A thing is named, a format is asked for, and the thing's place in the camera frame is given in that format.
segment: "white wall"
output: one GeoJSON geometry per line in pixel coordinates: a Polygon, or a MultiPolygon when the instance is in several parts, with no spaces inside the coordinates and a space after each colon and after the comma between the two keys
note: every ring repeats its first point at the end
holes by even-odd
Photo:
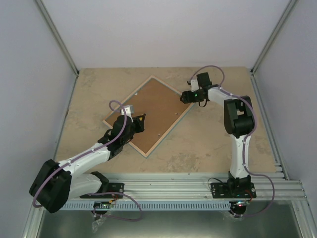
{"type": "Polygon", "coordinates": [[[18,238],[75,76],[32,0],[2,1],[0,29],[0,232],[18,238]]]}
{"type": "Polygon", "coordinates": [[[44,0],[82,67],[252,67],[289,0],[44,0]]]}
{"type": "Polygon", "coordinates": [[[292,179],[303,182],[317,221],[317,1],[299,1],[257,72],[292,179]]]}

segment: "slotted metal strip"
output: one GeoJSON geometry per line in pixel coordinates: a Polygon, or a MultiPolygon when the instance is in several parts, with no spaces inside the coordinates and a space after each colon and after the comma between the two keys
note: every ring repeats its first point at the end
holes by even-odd
{"type": "MultiPolygon", "coordinates": [[[[61,210],[91,211],[94,201],[68,201],[61,210]]],[[[228,211],[227,201],[140,201],[143,211],[228,211]]],[[[132,201],[117,201],[114,206],[103,206],[97,210],[138,211],[132,201]]]]}

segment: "wooden frame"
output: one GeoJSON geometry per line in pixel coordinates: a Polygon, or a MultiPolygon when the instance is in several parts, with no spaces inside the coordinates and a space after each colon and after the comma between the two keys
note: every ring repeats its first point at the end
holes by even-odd
{"type": "MultiPolygon", "coordinates": [[[[174,91],[175,93],[177,93],[178,95],[181,95],[181,92],[179,92],[178,90],[176,90],[175,88],[173,88],[172,86],[170,86],[169,84],[165,83],[164,81],[162,81],[161,79],[155,77],[154,75],[151,75],[147,80],[145,80],[139,87],[137,87],[129,96],[127,96],[122,102],[121,104],[124,104],[126,101],[128,101],[131,97],[133,97],[144,85],[146,85],[151,79],[155,79],[156,81],[158,81],[159,83],[163,84],[164,86],[166,86],[167,88],[169,88],[170,90],[174,91]]],[[[155,149],[156,147],[163,141],[163,139],[172,131],[172,129],[180,122],[180,120],[182,120],[182,118],[184,118],[184,116],[189,112],[189,110],[194,106],[194,103],[191,103],[188,108],[179,116],[179,118],[169,127],[169,129],[161,136],[161,138],[149,149],[149,151],[147,153],[144,153],[141,149],[139,149],[139,147],[137,147],[135,144],[133,144],[133,142],[129,142],[129,144],[135,149],[137,150],[141,155],[143,155],[145,158],[148,157],[155,149]]],[[[109,113],[107,116],[105,116],[105,118],[103,119],[103,123],[108,126],[109,128],[112,129],[112,125],[110,125],[106,119],[108,117],[110,117],[114,112],[109,113]]]]}

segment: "brown square board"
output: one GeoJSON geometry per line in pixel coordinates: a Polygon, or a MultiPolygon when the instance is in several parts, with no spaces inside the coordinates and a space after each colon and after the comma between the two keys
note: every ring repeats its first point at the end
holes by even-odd
{"type": "MultiPolygon", "coordinates": [[[[148,157],[194,104],[183,104],[181,93],[155,76],[149,77],[121,103],[133,105],[134,115],[146,114],[144,132],[134,135],[129,144],[148,157]]],[[[119,116],[111,112],[103,122],[110,128],[119,116]]]]}

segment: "stained wooden surface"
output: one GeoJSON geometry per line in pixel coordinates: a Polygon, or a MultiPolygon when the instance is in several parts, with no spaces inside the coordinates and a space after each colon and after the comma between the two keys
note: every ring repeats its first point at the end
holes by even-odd
{"type": "MultiPolygon", "coordinates": [[[[190,90],[186,81],[198,68],[96,68],[82,69],[66,118],[57,152],[64,160],[90,148],[108,127],[102,119],[110,113],[108,103],[123,101],[149,76],[155,75],[182,92],[190,90]]],[[[274,159],[253,93],[248,71],[244,67],[225,67],[224,89],[237,95],[249,95],[259,125],[251,138],[249,166],[253,172],[275,172],[274,159]]],[[[221,81],[213,68],[211,81],[221,81]]],[[[223,108],[209,102],[195,105],[148,157],[130,145],[112,160],[93,168],[103,173],[213,172],[226,173],[231,164],[231,141],[223,126],[223,108]]]]}
{"type": "MultiPolygon", "coordinates": [[[[136,94],[125,101],[124,105],[133,105],[134,115],[146,114],[144,121],[145,130],[134,135],[131,143],[144,154],[151,153],[159,140],[162,140],[173,128],[173,124],[183,117],[183,113],[191,104],[183,104],[176,93],[155,78],[147,79],[136,94]]],[[[119,113],[112,113],[106,118],[109,125],[113,125],[119,113]]]]}

